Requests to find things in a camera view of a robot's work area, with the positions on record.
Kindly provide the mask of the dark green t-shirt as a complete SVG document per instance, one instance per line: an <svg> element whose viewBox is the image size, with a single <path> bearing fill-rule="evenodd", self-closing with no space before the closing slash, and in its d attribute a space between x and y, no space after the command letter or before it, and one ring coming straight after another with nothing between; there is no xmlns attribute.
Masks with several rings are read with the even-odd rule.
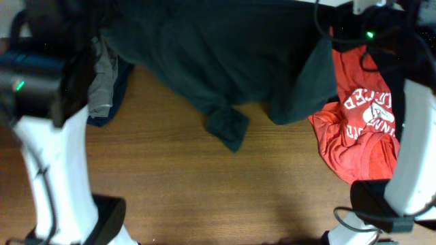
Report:
<svg viewBox="0 0 436 245"><path fill-rule="evenodd" d="M236 106L265 102L269 118L286 125L336 96L332 43L320 37L313 11L299 1L115 1L101 32L237 151L249 119Z"/></svg>

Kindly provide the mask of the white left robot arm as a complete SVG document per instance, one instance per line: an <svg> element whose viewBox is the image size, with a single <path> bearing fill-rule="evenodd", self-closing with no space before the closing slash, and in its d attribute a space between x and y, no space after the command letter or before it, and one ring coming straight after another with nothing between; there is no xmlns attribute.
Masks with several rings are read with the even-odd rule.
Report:
<svg viewBox="0 0 436 245"><path fill-rule="evenodd" d="M25 1L1 55L1 122L16 136L37 221L23 244L133 244L123 198L91 192L88 89L105 1Z"/></svg>

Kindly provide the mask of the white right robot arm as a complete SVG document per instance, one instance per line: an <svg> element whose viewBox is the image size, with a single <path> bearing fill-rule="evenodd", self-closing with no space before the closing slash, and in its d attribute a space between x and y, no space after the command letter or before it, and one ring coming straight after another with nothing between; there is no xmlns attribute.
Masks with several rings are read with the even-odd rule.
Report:
<svg viewBox="0 0 436 245"><path fill-rule="evenodd" d="M389 180L352 184L353 207L345 220L328 233L329 244L370 244L380 231L396 223L435 222L435 56L416 32L420 1L394 7L393 1L354 1L353 13L364 31L375 37L351 44L390 50L405 82L405 124L396 169Z"/></svg>

